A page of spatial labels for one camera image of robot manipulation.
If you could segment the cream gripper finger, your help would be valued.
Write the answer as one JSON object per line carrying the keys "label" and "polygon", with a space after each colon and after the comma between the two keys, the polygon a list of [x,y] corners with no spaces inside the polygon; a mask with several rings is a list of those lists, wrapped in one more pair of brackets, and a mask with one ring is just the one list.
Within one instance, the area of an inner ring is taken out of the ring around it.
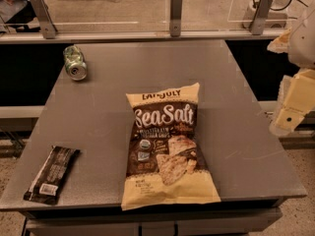
{"label": "cream gripper finger", "polygon": [[315,70],[300,69],[293,77],[284,75],[269,127],[270,132],[277,137],[287,136],[314,108]]}
{"label": "cream gripper finger", "polygon": [[288,53],[290,33],[291,29],[286,29],[280,36],[269,43],[267,50],[274,53]]}

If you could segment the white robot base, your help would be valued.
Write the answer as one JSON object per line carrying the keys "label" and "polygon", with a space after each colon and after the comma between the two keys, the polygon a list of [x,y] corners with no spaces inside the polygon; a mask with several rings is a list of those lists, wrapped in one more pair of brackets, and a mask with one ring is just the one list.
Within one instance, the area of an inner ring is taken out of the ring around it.
{"label": "white robot base", "polygon": [[292,0],[263,0],[262,8],[260,1],[251,1],[243,17],[243,27],[249,29],[254,19],[261,18],[265,21],[265,27],[284,28],[288,20],[288,6]]}

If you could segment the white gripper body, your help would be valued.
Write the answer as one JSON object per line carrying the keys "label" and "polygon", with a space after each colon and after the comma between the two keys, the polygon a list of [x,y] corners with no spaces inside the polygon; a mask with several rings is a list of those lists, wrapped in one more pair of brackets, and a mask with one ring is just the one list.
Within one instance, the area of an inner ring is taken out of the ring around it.
{"label": "white gripper body", "polygon": [[288,60],[300,68],[315,68],[315,6],[307,7],[292,25]]}

